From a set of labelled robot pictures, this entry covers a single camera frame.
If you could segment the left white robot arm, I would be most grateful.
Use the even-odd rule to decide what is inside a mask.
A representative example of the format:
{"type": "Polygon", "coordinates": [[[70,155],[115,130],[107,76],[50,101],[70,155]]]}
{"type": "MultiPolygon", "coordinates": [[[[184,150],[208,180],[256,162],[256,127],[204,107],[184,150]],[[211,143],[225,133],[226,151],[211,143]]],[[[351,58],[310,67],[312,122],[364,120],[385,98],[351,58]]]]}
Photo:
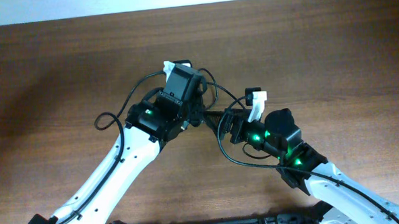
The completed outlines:
{"type": "Polygon", "coordinates": [[[144,98],[133,105],[119,136],[101,164],[83,186],[50,219],[40,215],[28,224],[105,224],[135,178],[167,142],[190,123],[195,106],[202,105],[204,75],[190,61],[165,61],[164,88],[151,103],[144,98]]]}

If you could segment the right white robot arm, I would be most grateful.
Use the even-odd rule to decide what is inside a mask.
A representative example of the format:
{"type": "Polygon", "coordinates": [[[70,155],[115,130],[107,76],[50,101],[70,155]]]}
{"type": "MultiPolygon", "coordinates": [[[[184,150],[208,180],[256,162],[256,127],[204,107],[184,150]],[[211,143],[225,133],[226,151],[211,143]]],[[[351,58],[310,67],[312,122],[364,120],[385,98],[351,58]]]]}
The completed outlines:
{"type": "Polygon", "coordinates": [[[399,204],[352,180],[304,141],[290,109],[272,111],[265,121],[252,119],[245,109],[207,111],[204,120],[218,141],[230,134],[233,144],[276,157],[273,168],[282,180],[319,200],[325,210],[319,224],[399,224],[399,204]]]}

